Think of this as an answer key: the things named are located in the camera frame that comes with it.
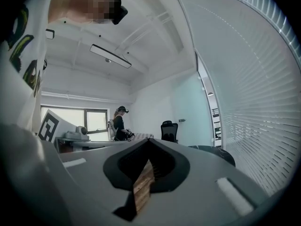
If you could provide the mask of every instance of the woman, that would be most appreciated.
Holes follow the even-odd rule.
[[[119,107],[114,113],[114,128],[117,130],[114,138],[115,141],[125,141],[128,137],[132,136],[130,131],[124,129],[122,116],[125,113],[128,113],[128,110],[124,106]]]

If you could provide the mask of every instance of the cap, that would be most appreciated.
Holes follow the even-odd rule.
[[[109,14],[105,15],[105,18],[94,19],[93,21],[98,24],[104,24],[112,21],[114,25],[117,25],[127,14],[128,10],[121,5],[121,0],[115,0],[114,6],[110,6]]]
[[[126,109],[124,106],[120,106],[120,107],[117,109],[117,111],[124,111],[125,113],[128,113],[128,112],[129,112],[129,110]]]

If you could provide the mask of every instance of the person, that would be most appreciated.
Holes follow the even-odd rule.
[[[121,106],[114,113],[114,128],[117,130],[116,136],[114,138],[115,141],[125,141],[132,135],[130,131],[124,129],[124,123],[122,119],[122,116],[124,116],[124,114],[128,112],[129,110],[127,110],[124,106]]]
[[[0,45],[0,123],[36,133],[40,129],[48,23],[67,17],[78,23],[118,24],[126,14],[121,0],[26,0]]]

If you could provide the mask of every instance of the black top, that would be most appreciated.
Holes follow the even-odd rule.
[[[117,129],[117,133],[116,133],[116,138],[119,141],[124,141],[126,139],[126,134],[121,131],[122,129],[124,129],[124,123],[123,123],[123,119],[122,116],[116,116],[115,119],[113,120],[114,122],[114,128]]]

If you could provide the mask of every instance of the white panel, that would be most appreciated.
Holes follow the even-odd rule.
[[[254,210],[254,207],[227,178],[220,178],[216,183],[240,216],[245,216]]]
[[[46,38],[52,40],[55,37],[55,32],[50,29],[46,29]]]
[[[49,108],[49,107],[42,107],[41,108],[41,121],[47,112],[47,110],[51,110],[59,117],[64,119],[65,121],[71,123],[75,126],[84,126],[84,110],[76,110],[76,109],[63,109],[63,108]]]
[[[222,146],[272,195],[288,183],[300,153],[301,72],[287,44],[292,29],[279,33],[238,0],[180,1],[219,103]],[[262,11],[286,28],[271,0]]]
[[[63,162],[63,165],[64,165],[65,168],[69,168],[69,167],[74,167],[74,166],[83,164],[85,162],[87,162],[85,158],[80,158],[80,159],[73,160],[73,161]]]

